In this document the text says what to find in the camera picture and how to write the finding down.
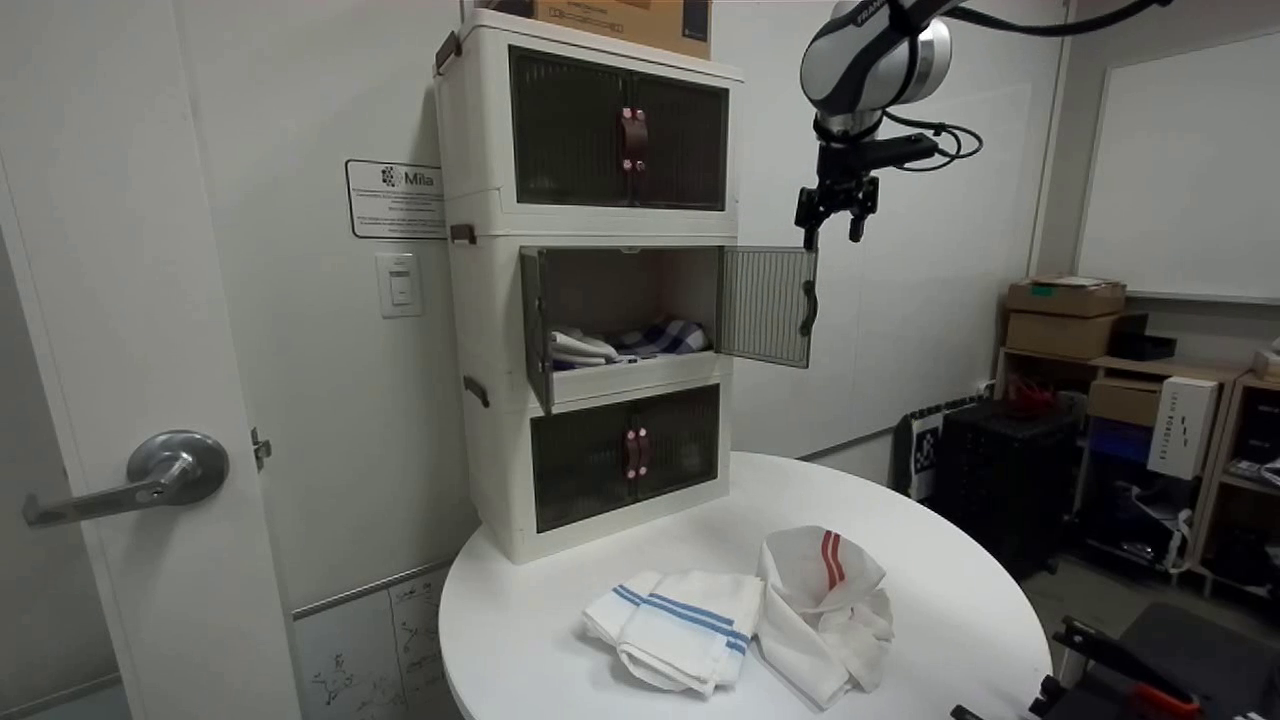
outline folded cloth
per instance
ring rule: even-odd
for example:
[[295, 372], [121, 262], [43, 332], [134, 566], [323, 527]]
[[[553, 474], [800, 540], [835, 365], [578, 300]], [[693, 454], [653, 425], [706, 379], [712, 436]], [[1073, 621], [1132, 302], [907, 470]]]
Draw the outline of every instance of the folded cloth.
[[637, 354], [637, 361], [653, 361], [653, 354], [681, 354], [681, 353], [705, 353], [706, 347], [706, 332], [693, 319], [669, 319], [661, 324], [657, 332], [627, 332], [617, 340], [617, 347], [625, 354]]
[[588, 354], [588, 353], [564, 353], [564, 347], [547, 347], [547, 354], [554, 361], [554, 369], [605, 369], [613, 365], [607, 354]]
[[619, 365], [619, 353], [605, 336], [588, 332], [553, 332], [547, 336], [547, 354], [599, 354], [607, 365]]
[[884, 566], [829, 527], [775, 532], [763, 542], [759, 653], [817, 708], [884, 679], [891, 602]]
[[584, 612], [584, 632], [613, 642], [637, 679], [712, 694], [750, 653], [759, 591], [755, 577], [637, 577]]

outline stacked drawer unit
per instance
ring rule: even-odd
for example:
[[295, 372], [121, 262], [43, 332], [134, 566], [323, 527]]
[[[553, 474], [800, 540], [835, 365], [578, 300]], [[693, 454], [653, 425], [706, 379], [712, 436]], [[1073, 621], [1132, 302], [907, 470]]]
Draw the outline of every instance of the stacked drawer unit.
[[[468, 485], [510, 561], [726, 492], [726, 354], [808, 365], [817, 252], [735, 243], [731, 93], [495, 11], [441, 48]], [[646, 336], [564, 365], [564, 332]]]

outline white round table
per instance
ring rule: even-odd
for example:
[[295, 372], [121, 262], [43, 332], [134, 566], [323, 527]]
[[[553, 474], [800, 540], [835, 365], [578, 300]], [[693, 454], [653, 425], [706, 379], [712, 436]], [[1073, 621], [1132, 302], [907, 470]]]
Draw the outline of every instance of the white round table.
[[[888, 566], [896, 639], [874, 692], [817, 710], [759, 653], [712, 701], [653, 692], [596, 642], [578, 612], [637, 570], [755, 570], [763, 536], [829, 523]], [[924, 720], [952, 704], [1020, 715], [1049, 674], [1049, 639], [1011, 577], [960, 527], [872, 478], [781, 454], [731, 454], [726, 494], [693, 513], [510, 563], [481, 527], [441, 596], [446, 688], [477, 720], [874, 715]]]

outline wall sign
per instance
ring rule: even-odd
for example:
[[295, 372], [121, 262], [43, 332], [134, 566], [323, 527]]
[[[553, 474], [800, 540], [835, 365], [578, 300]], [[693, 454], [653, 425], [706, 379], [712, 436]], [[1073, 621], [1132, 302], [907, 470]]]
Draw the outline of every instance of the wall sign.
[[346, 160], [346, 216], [358, 240], [442, 240], [441, 169]]

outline striped dish towel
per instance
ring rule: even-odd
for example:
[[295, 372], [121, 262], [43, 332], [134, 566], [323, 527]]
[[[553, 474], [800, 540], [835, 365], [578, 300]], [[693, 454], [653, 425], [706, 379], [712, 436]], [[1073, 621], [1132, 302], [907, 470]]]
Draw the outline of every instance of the striped dish towel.
[[646, 570], [607, 588], [584, 612], [584, 632], [607, 642], [637, 679], [712, 694], [731, 688], [750, 654], [759, 591], [755, 577]]
[[759, 555], [759, 653], [817, 708], [884, 679], [891, 602], [884, 566], [832, 527], [789, 527]]

